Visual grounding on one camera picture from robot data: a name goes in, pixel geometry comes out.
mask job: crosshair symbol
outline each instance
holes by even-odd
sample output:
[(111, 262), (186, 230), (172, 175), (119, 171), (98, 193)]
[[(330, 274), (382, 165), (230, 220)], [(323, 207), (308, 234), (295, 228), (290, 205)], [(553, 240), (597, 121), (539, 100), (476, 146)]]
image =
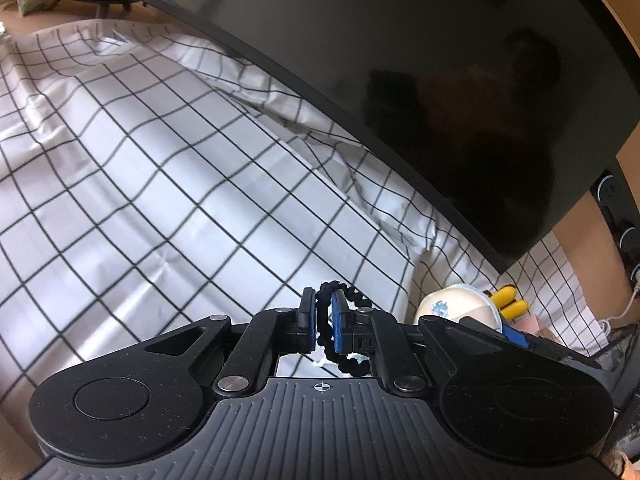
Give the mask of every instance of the crosshair symbol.
[(327, 392), (329, 388), (333, 388), (333, 386), (329, 386), (327, 383), (318, 383), (314, 385), (314, 390), (322, 394)]

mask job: black braided cord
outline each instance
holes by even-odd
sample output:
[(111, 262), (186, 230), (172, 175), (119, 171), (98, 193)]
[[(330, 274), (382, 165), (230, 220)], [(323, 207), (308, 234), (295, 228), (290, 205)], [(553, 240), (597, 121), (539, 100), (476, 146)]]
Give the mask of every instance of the black braided cord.
[(318, 344), (324, 347), (324, 355), (332, 363), (338, 365), (338, 370), (343, 374), (350, 374), (353, 377), (364, 377), (371, 373), (369, 361), (359, 362), (357, 359), (348, 358), (346, 355), (336, 353), (334, 349), (334, 329), (329, 324), (329, 305), (331, 305), (331, 295), (337, 289), (344, 292), (347, 301), (360, 308), (361, 306), (372, 307), (371, 300), (352, 286), (346, 283), (333, 281), (331, 283), (323, 283), (320, 290), (316, 292), (316, 316), (318, 320)]

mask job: blue logo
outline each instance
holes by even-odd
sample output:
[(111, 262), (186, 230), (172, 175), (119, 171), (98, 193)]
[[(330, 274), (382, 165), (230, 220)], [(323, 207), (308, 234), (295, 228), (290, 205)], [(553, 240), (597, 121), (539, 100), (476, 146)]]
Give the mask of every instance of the blue logo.
[(444, 301), (440, 300), (440, 301), (436, 301), (433, 304), (433, 307), (431, 309), (431, 312), (435, 315), (435, 316), (440, 316), (440, 317), (447, 317), (447, 314), (449, 313), (449, 307), (447, 306), (447, 303), (445, 303)]

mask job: black power strip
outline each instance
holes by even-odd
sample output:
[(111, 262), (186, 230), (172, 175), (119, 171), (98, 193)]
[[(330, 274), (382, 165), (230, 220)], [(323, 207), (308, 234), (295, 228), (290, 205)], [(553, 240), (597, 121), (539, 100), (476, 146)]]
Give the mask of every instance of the black power strip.
[(640, 212), (617, 161), (591, 186), (591, 193), (618, 247), (626, 276), (634, 286), (640, 280)]

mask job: yellow object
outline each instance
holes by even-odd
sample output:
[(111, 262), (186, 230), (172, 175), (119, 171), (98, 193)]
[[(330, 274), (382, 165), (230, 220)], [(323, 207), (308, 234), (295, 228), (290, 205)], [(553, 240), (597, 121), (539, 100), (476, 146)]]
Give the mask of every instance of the yellow object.
[(503, 288), (499, 289), (495, 294), (490, 296), (490, 299), (491, 301), (494, 302), (498, 310), (500, 310), (516, 299), (517, 291), (518, 289), (516, 288), (515, 285), (505, 285)]
[(516, 319), (518, 316), (522, 316), (527, 310), (529, 310), (529, 303), (527, 300), (513, 301), (506, 307), (500, 309), (500, 314), (507, 321)]

